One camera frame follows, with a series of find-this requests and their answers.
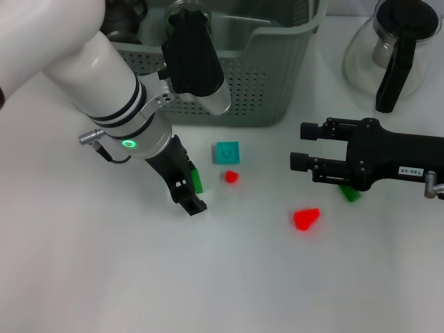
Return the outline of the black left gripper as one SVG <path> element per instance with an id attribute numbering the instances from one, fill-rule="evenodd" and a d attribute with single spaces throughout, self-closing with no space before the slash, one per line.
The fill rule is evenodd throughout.
<path id="1" fill-rule="evenodd" d="M 205 202 L 195 195 L 189 157 L 177 135 L 160 153 L 146 159 L 146 162 L 165 181 L 174 203 L 179 203 L 190 216 L 207 209 Z"/>

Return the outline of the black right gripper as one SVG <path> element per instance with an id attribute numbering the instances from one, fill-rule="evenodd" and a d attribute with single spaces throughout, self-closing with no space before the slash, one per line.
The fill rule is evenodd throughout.
<path id="1" fill-rule="evenodd" d="M 327 118 L 320 126 L 303 122 L 300 138 L 316 141 L 348 141 L 346 161 L 290 154 L 292 171 L 312 172 L 312 181 L 326 184 L 350 184 L 367 191 L 378 180 L 394 179 L 424 183 L 433 171 L 437 183 L 443 182 L 443 138 L 394 133 L 384 129 L 374 118 L 358 122 Z"/>

